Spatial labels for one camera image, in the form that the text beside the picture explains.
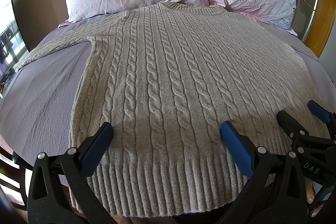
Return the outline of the person's right hand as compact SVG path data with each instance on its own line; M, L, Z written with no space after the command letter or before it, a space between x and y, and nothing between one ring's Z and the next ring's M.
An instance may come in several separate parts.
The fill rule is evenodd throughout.
M314 201L315 198L315 192L314 192L314 188L313 188L313 181L310 179L306 179L305 180L305 187L306 187L306 199L308 204L312 204L312 202ZM321 210L321 208L323 207L324 204L319 205L317 208L315 208L315 210L312 212L311 216L315 217L319 211Z

